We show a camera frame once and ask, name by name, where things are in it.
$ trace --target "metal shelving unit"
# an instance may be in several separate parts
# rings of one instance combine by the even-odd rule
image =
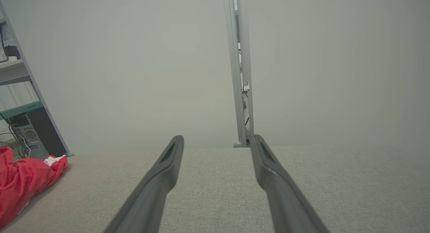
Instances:
[[[0,63],[0,86],[30,81],[23,60]]]

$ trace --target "red fabric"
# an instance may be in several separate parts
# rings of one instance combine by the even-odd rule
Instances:
[[[68,167],[67,157],[51,167],[37,158],[14,163],[12,149],[0,148],[0,228],[20,213],[31,196],[55,184]]]

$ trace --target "beige fabric surface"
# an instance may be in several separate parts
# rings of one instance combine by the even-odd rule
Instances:
[[[380,146],[273,147],[332,233],[429,232],[428,158]],[[103,232],[161,152],[69,158],[4,233]],[[249,148],[185,150],[160,226],[167,232],[273,232]]]

